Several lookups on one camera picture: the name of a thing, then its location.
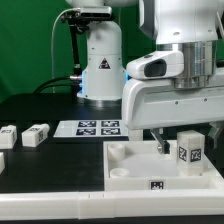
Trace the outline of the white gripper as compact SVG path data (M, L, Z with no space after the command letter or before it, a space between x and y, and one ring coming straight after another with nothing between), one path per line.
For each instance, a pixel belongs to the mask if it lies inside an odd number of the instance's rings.
M170 79L131 79L123 91L122 120L131 130L151 129L160 154L169 154L170 144L158 128L172 126L210 122L209 136L217 147L224 130L224 71L200 89L177 90Z

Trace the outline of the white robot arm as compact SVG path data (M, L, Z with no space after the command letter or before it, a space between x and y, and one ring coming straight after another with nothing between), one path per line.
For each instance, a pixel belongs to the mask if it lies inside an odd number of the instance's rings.
M121 102L130 130L148 129L164 153L165 127L224 121L224 67L216 64L224 0L66 0L87 29L88 63L77 97L102 106ZM156 50L129 62L119 78L120 28L114 7L139 6L140 30Z

